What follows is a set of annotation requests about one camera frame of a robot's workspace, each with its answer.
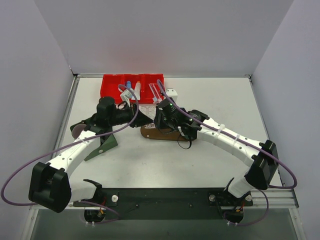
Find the clear plastic bag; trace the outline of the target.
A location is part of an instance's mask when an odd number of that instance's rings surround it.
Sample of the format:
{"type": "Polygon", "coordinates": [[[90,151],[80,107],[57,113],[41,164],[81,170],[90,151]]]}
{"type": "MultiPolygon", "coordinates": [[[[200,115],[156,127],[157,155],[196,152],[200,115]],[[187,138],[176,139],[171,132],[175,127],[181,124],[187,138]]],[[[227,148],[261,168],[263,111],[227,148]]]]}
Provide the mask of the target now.
{"type": "Polygon", "coordinates": [[[156,117],[156,105],[154,104],[141,104],[139,110],[152,120],[156,117]]]}

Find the translucent purple cup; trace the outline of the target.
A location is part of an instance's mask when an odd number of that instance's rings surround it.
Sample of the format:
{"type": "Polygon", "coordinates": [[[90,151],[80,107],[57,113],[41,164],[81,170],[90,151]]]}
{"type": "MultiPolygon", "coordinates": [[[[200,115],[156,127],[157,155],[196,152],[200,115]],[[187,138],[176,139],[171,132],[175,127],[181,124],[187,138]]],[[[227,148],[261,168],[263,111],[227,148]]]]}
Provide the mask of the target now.
{"type": "Polygon", "coordinates": [[[71,135],[74,139],[77,139],[81,132],[86,128],[85,124],[78,124],[71,130],[71,135]]]}

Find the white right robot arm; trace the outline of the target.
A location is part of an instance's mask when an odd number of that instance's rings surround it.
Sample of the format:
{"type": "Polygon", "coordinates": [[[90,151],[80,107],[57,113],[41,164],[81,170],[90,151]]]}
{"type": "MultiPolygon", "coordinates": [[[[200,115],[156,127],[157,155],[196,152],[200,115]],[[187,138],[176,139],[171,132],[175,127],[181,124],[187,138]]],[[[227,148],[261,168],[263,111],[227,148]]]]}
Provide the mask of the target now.
{"type": "Polygon", "coordinates": [[[278,168],[276,144],[249,139],[217,123],[199,110],[176,108],[171,99],[156,105],[154,124],[157,129],[179,132],[187,141],[201,140],[230,153],[247,167],[244,173],[232,178],[225,191],[239,199],[252,189],[266,190],[278,168]]]}

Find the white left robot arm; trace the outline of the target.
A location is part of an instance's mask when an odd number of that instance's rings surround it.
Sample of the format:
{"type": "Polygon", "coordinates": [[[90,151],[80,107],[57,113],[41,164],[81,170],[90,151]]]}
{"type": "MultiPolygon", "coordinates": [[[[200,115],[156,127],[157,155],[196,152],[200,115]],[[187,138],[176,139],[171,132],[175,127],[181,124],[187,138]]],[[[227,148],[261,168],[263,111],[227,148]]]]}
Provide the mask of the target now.
{"type": "Polygon", "coordinates": [[[103,194],[99,183],[85,179],[81,184],[70,184],[70,176],[85,158],[96,156],[94,152],[114,133],[114,126],[128,124],[138,128],[152,121],[135,103],[117,108],[112,97],[102,97],[96,113],[73,128],[75,131],[84,127],[77,139],[55,158],[33,167],[29,200],[56,213],[62,212],[70,202],[86,200],[92,206],[100,204],[103,194]]]}

